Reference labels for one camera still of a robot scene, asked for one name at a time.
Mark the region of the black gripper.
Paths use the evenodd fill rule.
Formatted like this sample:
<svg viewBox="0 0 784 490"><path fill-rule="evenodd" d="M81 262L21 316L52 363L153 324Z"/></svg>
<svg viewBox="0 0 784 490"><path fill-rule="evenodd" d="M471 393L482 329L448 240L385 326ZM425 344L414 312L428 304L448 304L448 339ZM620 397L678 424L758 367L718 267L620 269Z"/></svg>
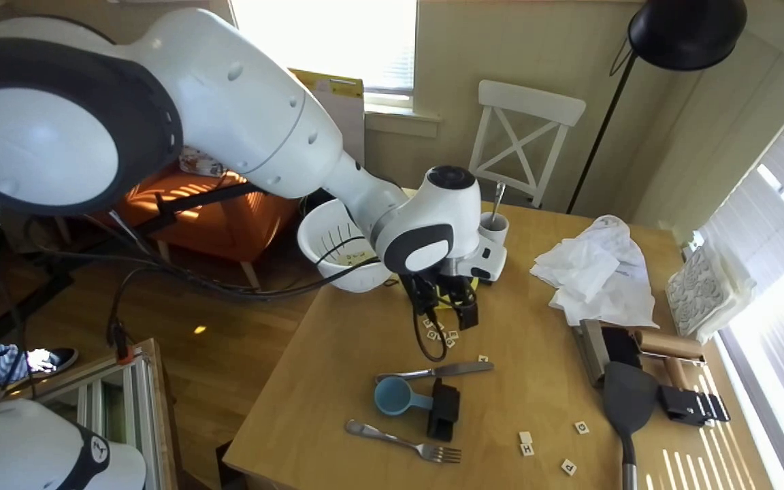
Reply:
<svg viewBox="0 0 784 490"><path fill-rule="evenodd" d="M460 278L460 274L407 274L403 280L407 300L414 304L414 312L432 312L437 304L447 304L453 310L456 324L463 329L471 329L479 324L479 304L475 304L475 278Z"/></svg>

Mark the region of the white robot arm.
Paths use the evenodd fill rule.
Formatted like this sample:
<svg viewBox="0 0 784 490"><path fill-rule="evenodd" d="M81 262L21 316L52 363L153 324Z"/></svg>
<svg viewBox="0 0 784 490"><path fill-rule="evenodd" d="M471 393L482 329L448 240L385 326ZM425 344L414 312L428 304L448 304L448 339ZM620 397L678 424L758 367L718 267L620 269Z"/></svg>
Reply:
<svg viewBox="0 0 784 490"><path fill-rule="evenodd" d="M466 168L434 165L414 194L370 173L313 93L206 7L168 11L131 44L71 20L0 20L0 212L104 209L187 148L283 199L335 197L400 278L467 273L489 247ZM0 402L0 490L143 481L139 448L32 399Z"/></svg>

